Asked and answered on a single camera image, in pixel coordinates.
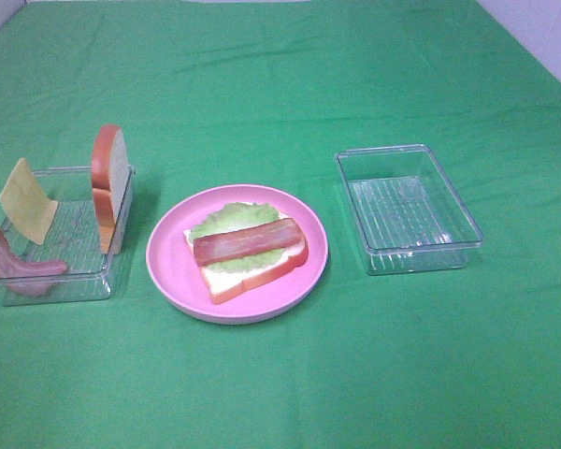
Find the red bacon strip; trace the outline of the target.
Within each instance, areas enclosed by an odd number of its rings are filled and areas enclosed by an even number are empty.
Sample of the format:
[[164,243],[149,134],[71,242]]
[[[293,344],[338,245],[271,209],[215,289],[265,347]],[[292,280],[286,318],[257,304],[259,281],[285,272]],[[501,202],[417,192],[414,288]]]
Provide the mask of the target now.
[[292,218],[236,231],[207,235],[194,239],[193,254],[198,266],[239,259],[271,250],[288,248],[305,238]]

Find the green lettuce leaf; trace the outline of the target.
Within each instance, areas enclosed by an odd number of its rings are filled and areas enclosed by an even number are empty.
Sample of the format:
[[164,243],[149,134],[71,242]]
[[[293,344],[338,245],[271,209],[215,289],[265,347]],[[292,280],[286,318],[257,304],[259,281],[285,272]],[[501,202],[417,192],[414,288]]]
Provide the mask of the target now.
[[[221,210],[212,212],[201,223],[196,224],[191,229],[184,230],[183,234],[190,250],[192,250],[194,239],[264,225],[287,217],[287,214],[267,203],[232,202],[225,204]],[[274,249],[254,255],[246,255],[237,259],[217,262],[207,265],[206,269],[213,272],[238,273],[266,268],[278,263],[283,253],[283,249]]]

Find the bread slice orange crust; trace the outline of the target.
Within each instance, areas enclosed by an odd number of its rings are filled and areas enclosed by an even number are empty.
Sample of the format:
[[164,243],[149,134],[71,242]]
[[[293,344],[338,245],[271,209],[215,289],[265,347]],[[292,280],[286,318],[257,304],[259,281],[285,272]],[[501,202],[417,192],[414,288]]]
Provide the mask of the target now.
[[220,305],[254,288],[273,282],[305,265],[309,257],[309,246],[306,235],[304,232],[303,234],[305,238],[300,243],[282,248],[284,253],[278,263],[266,268],[238,273],[213,272],[206,269],[206,266],[198,266],[194,259],[193,250],[190,250],[184,234],[183,240],[189,249],[191,259],[197,265],[202,281],[207,287],[210,302],[214,305]]

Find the pink round plate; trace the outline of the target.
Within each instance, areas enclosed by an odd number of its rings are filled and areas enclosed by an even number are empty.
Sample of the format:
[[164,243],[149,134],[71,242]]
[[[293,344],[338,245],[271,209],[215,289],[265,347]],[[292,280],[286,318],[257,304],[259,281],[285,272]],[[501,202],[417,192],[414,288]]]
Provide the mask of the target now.
[[316,213],[281,190],[215,187],[173,207],[151,233],[154,284],[193,317],[222,324],[263,321],[300,302],[329,253]]

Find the clear plastic tray right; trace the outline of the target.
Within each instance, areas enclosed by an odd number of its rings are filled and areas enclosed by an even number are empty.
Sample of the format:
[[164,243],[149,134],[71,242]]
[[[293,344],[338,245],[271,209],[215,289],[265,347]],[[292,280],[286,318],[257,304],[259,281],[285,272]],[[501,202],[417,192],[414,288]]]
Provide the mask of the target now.
[[345,204],[369,275],[464,268],[483,234],[424,144],[335,156]]

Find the clear plastic tray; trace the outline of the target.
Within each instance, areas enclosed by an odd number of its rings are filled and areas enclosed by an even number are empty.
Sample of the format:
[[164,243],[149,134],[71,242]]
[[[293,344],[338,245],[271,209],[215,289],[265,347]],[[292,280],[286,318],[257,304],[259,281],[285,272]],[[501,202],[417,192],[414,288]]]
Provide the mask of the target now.
[[345,204],[369,275],[464,268],[483,234],[424,144],[335,156]]
[[133,202],[136,171],[129,176],[112,242],[101,252],[89,167],[55,167],[34,172],[49,198],[58,202],[42,245],[21,234],[0,205],[0,228],[14,254],[23,260],[61,259],[67,272],[52,277],[0,279],[0,305],[21,306],[102,300],[122,282],[132,251],[123,241]]

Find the green tablecloth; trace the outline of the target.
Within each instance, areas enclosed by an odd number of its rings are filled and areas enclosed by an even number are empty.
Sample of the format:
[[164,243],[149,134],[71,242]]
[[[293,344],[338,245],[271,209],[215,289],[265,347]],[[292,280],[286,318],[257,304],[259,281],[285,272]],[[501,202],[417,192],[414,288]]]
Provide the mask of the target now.
[[[0,448],[561,448],[561,84],[473,1],[34,2],[0,31],[0,187],[135,165],[125,281],[0,306]],[[334,156],[423,143],[480,226],[463,269],[369,276]],[[183,198],[300,197],[330,255],[252,326],[176,310],[145,264]]]

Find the standing bread slice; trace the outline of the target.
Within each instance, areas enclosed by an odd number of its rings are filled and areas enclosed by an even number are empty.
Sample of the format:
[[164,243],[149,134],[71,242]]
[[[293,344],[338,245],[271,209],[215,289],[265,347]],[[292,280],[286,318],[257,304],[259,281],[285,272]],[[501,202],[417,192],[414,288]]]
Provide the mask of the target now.
[[122,207],[130,169],[122,128],[104,124],[95,137],[91,183],[100,249],[107,253]]

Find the clear plastic tray left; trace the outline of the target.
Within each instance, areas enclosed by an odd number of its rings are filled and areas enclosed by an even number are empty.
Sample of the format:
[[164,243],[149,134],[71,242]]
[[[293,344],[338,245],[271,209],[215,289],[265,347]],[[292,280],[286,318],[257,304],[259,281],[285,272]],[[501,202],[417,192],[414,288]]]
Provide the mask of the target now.
[[21,234],[0,205],[0,228],[14,254],[23,260],[61,259],[67,272],[52,277],[0,279],[0,305],[21,306],[102,300],[122,282],[132,251],[123,241],[133,202],[136,171],[129,176],[112,242],[101,252],[89,167],[55,167],[34,172],[49,198],[58,202],[42,245]]

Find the pink bacon strip left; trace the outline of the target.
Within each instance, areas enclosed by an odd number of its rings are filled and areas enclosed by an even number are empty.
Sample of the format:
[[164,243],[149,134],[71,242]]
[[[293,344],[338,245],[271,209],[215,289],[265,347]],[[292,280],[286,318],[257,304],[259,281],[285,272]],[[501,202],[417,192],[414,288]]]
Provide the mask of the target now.
[[67,263],[62,259],[28,261],[14,254],[0,229],[0,279],[19,277],[56,276],[67,272]]

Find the yellow cheese slice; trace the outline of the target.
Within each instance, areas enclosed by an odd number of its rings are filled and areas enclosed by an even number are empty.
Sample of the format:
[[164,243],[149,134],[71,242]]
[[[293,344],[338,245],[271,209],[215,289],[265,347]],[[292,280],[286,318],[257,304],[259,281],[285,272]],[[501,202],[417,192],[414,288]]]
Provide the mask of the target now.
[[0,204],[23,236],[36,245],[44,244],[59,203],[46,195],[24,157],[8,175],[0,193]]

